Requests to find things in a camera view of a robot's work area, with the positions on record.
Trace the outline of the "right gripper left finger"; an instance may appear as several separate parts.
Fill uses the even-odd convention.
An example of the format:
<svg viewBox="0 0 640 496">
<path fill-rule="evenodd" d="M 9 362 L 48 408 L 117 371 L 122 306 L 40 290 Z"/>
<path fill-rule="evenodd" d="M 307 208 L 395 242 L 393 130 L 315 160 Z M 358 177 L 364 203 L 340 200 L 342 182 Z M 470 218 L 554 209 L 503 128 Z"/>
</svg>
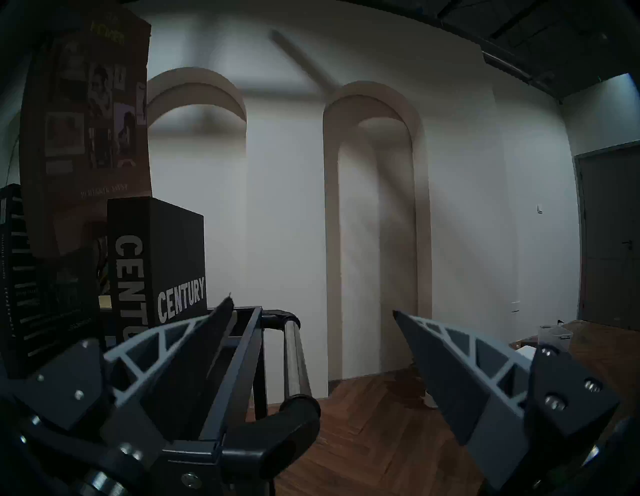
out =
<svg viewBox="0 0 640 496">
<path fill-rule="evenodd" d="M 186 427 L 233 316 L 229 296 L 207 315 L 148 329 L 105 353 L 97 339 L 80 340 L 11 379 L 10 393 L 55 430 L 158 453 Z"/>
</svg>

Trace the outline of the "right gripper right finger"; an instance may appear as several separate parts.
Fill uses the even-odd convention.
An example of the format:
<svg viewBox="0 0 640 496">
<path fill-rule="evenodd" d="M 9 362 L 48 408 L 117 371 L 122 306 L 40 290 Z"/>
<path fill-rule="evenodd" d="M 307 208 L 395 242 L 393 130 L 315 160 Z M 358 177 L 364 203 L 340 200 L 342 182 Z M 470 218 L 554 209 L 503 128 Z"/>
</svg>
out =
<svg viewBox="0 0 640 496">
<path fill-rule="evenodd" d="M 577 471 L 620 404 L 561 346 L 528 359 L 478 332 L 393 311 L 422 378 L 485 494 L 543 494 Z"/>
</svg>

